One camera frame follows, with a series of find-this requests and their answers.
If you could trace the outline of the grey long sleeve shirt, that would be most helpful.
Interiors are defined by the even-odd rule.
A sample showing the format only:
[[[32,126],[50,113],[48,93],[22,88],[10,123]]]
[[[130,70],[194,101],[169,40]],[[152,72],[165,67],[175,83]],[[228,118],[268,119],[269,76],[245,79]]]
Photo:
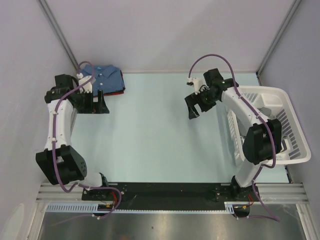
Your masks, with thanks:
[[[269,119],[272,117],[272,110],[267,107],[261,107],[258,108],[258,110],[265,116],[267,116]]]

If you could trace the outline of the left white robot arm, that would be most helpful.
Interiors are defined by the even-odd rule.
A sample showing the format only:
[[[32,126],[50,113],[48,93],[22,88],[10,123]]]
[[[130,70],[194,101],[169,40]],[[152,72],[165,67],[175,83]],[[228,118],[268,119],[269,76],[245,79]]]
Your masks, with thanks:
[[[72,147],[72,131],[78,114],[109,114],[102,90],[94,101],[93,75],[76,77],[68,74],[56,75],[55,86],[44,96],[49,113],[48,136],[44,150],[36,153],[35,160],[52,185],[65,186],[72,183],[85,189],[93,189],[100,200],[110,196],[106,177],[101,172],[89,172],[85,159]]]

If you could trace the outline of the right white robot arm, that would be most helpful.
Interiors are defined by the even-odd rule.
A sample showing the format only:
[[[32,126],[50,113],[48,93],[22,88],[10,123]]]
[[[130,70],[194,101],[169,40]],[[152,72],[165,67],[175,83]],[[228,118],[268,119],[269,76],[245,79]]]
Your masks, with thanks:
[[[262,168],[268,167],[268,160],[272,160],[270,167],[274,168],[276,155],[281,150],[282,124],[251,105],[235,79],[224,79],[216,68],[205,72],[203,78],[189,76],[187,85],[194,89],[184,99],[190,120],[200,115],[196,106],[207,112],[220,101],[235,113],[244,126],[242,151],[245,160],[232,177],[229,187],[229,194],[242,201],[255,190],[255,180]]]

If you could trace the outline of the folded blue checked shirt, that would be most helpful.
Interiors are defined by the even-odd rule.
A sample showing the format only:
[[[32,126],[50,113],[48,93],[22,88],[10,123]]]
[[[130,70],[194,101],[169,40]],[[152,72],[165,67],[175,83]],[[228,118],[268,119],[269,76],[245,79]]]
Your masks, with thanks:
[[[95,65],[95,82],[92,84],[93,96],[98,96],[98,90],[104,93],[120,91],[125,87],[121,78],[120,69],[113,65]]]

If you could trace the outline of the folded red shirt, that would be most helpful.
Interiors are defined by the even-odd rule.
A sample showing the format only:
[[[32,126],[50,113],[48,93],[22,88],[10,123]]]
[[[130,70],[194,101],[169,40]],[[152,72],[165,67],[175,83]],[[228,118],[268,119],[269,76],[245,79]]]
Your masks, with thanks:
[[[124,82],[124,78],[123,78],[123,72],[122,72],[121,70],[120,70],[120,75],[121,75],[122,82],[125,83],[125,82]],[[104,95],[104,96],[116,96],[116,95],[121,95],[121,94],[124,94],[125,89],[126,89],[126,87],[124,86],[124,87],[122,88],[122,90],[118,90],[118,91],[114,91],[114,92],[107,92],[107,93],[104,93],[103,95]]]

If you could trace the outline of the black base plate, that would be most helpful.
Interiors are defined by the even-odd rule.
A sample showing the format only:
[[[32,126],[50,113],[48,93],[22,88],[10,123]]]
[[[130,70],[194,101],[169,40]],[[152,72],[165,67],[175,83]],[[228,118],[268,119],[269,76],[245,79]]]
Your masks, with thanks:
[[[208,212],[258,202],[252,187],[237,188],[229,183],[111,182],[109,190],[83,190],[83,201],[104,203],[109,210],[118,203],[122,211]]]

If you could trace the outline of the left aluminium corner post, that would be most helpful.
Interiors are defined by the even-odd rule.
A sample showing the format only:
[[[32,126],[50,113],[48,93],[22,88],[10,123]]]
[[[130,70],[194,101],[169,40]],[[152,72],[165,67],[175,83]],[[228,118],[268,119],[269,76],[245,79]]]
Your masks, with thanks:
[[[68,41],[67,41],[63,31],[61,30],[60,25],[54,15],[53,11],[51,10],[48,2],[46,0],[36,0],[36,2],[38,3],[44,17],[48,21],[53,33],[57,37],[60,45],[62,46],[64,52],[66,53],[69,61],[72,64],[72,66],[74,67],[75,70],[77,70],[78,61],[76,60],[75,55],[74,55],[70,45],[68,44]]]

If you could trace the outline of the aluminium corner post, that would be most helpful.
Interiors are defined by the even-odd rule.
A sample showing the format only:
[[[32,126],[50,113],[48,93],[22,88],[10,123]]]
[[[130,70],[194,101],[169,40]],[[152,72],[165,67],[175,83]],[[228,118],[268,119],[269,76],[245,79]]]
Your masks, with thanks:
[[[267,65],[270,57],[272,56],[274,50],[276,49],[278,43],[282,39],[287,27],[289,26],[290,22],[292,21],[294,15],[297,12],[301,3],[302,3],[302,0],[294,0],[292,2],[292,4],[290,5],[288,12],[286,13],[283,21],[281,22],[274,38],[272,39],[270,46],[268,47],[265,55],[263,56],[262,61],[259,64],[259,67],[257,68],[257,71],[255,73],[257,78],[259,78],[261,76],[265,66]]]
[[[44,17],[48,21],[53,33],[57,37],[60,45],[62,46],[64,52],[66,53],[69,61],[72,64],[72,66],[74,67],[75,70],[77,70],[78,61],[76,60],[75,55],[74,55],[70,45],[68,44],[68,41],[67,41],[63,31],[61,30],[60,25],[54,15],[53,11],[51,10],[48,2],[46,0],[36,0],[36,2],[38,3]]]

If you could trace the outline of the aluminium frame rail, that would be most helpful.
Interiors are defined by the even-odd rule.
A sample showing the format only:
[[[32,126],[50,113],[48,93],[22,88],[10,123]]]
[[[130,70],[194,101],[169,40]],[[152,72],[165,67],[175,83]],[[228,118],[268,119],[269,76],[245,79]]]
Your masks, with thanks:
[[[308,204],[305,188],[301,183],[257,183],[261,200],[266,204]],[[48,203],[82,203],[81,187],[75,187],[70,193],[57,185],[41,184],[36,200]]]

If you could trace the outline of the right aluminium corner post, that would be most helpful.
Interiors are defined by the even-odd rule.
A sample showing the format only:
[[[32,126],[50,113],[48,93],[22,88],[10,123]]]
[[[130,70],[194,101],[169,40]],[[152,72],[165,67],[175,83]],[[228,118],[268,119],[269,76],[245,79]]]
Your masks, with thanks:
[[[257,71],[255,73],[257,78],[259,78],[261,76],[265,66],[267,65],[270,57],[272,56],[274,50],[276,49],[278,43],[282,39],[287,27],[289,26],[290,22],[292,21],[294,15],[297,12],[301,3],[302,3],[302,0],[294,0],[292,2],[292,4],[290,5],[288,12],[286,13],[283,21],[281,22],[274,38],[272,39],[270,46],[268,47],[265,55],[263,56],[262,61],[259,64],[259,67],[257,68]]]

